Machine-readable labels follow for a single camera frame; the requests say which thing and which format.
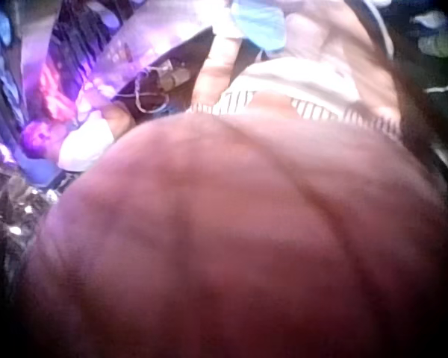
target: white fabric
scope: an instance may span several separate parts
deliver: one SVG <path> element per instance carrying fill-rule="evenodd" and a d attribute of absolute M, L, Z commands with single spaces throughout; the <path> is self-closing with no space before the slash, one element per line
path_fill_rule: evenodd
<path fill-rule="evenodd" d="M 70 172 L 84 172 L 113 142 L 114 137 L 107 121 L 99 110 L 95 110 L 79 129 L 71 131 L 63 141 L 58 166 Z"/>

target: wire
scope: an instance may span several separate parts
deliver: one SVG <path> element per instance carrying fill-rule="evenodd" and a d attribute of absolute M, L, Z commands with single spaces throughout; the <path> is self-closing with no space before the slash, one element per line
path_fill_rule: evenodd
<path fill-rule="evenodd" d="M 167 105 L 169 104 L 169 95 L 167 93 L 152 93 L 152 92 L 140 92 L 140 87 L 141 87 L 141 78 L 143 77 L 143 73 L 145 73 L 146 75 L 149 74 L 149 70 L 150 69 L 155 69 L 155 67 L 146 67 L 144 72 L 140 72 L 136 75 L 136 78 L 134 79 L 134 97 L 136 98 L 134 101 L 134 104 L 136 104 L 136 108 L 141 112 L 141 113 L 159 113 L 162 110 L 164 110 L 164 108 L 167 107 Z M 164 97 L 164 102 L 161 106 L 159 106 L 158 108 L 155 108 L 154 110 L 147 110 L 143 107 L 141 107 L 141 100 L 140 98 L 144 95 L 162 95 Z"/>
<path fill-rule="evenodd" d="M 362 0 L 362 1 L 363 1 L 363 3 L 366 4 L 366 6 L 368 7 L 368 10 L 370 10 L 373 17 L 375 17 L 376 23 L 378 24 L 380 31 L 382 32 L 387 56 L 390 60 L 392 60 L 393 56 L 395 55 L 395 48 L 393 46 L 393 41 L 391 40 L 390 34 L 388 33 L 387 26 L 385 25 L 385 22 L 383 21 L 382 15 L 380 15 L 379 9 L 377 9 L 375 4 L 372 3 L 371 0 Z"/>
<path fill-rule="evenodd" d="M 425 89 L 426 93 L 443 93 L 448 92 L 448 86 L 446 87 L 432 87 Z"/>

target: person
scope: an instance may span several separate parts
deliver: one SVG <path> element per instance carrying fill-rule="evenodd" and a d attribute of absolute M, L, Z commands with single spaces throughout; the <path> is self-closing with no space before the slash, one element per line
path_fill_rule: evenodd
<path fill-rule="evenodd" d="M 83 113 L 56 90 L 43 95 L 53 120 L 45 118 L 28 123 L 19 142 L 27 157 L 51 160 L 63 170 L 88 170 L 135 126 L 134 118 L 123 103 L 111 102 L 95 87 L 84 92 L 93 109 Z"/>
<path fill-rule="evenodd" d="M 329 24 L 349 30 L 356 19 L 344 3 L 324 2 L 332 22 L 293 16 L 308 48 L 322 48 L 314 41 Z M 294 30 L 287 27 L 287 43 Z M 369 60 L 374 51 L 353 41 L 344 48 L 349 62 L 382 80 L 373 86 L 344 72 L 343 57 L 333 57 L 336 72 L 318 54 L 252 64 L 226 89 L 214 50 L 230 64 L 235 51 L 216 44 L 239 41 L 222 40 L 202 68 L 189 113 L 135 128 L 43 222 L 15 300 L 34 352 L 444 351 L 448 207 L 435 176 L 399 141 L 395 92 L 380 90 L 394 83 Z M 346 116 L 354 98 L 367 113 Z M 373 120 L 381 126 L 369 126 Z"/>

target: blurry skin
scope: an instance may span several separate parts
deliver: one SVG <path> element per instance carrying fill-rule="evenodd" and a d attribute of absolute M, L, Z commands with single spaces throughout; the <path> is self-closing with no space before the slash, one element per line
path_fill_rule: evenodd
<path fill-rule="evenodd" d="M 447 211 L 386 137 L 279 112 L 126 134 L 43 223 L 18 303 L 47 357 L 412 357 Z"/>

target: clothing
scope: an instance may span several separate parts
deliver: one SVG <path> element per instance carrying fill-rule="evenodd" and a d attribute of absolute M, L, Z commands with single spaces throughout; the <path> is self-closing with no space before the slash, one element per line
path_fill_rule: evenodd
<path fill-rule="evenodd" d="M 70 172 L 84 172 L 113 142 L 107 121 L 99 110 L 95 110 L 79 129 L 71 131 L 63 141 L 58 166 Z"/>
<path fill-rule="evenodd" d="M 303 119 L 357 125 L 399 142 L 401 133 L 395 122 L 383 117 L 365 116 L 355 109 L 354 103 L 360 99 L 355 83 L 337 68 L 331 62 L 294 57 L 255 63 L 236 78 L 217 104 L 194 104 L 188 112 L 238 114 L 257 91 L 272 91 L 288 96 L 290 105 Z"/>
<path fill-rule="evenodd" d="M 350 21 L 348 26 L 353 34 L 370 42 L 348 7 L 329 9 L 334 9 L 334 17 L 339 14 L 342 21 Z M 219 26 L 215 32 L 217 36 L 232 37 L 235 24 L 228 19 L 225 23 L 230 35 L 225 26 Z M 270 60 L 247 67 L 214 106 L 196 101 L 189 111 L 240 113 L 255 93 L 271 92 L 287 96 L 303 119 L 372 128 L 400 140 L 399 115 L 388 110 L 396 107 L 393 80 L 385 70 L 368 61 L 367 54 L 354 54 L 357 50 L 349 47 L 345 37 L 338 36 L 336 28 L 314 21 L 306 12 L 288 14 L 285 27 L 287 36 L 282 50 L 267 52 Z M 377 110 L 371 113 L 370 108 Z"/>

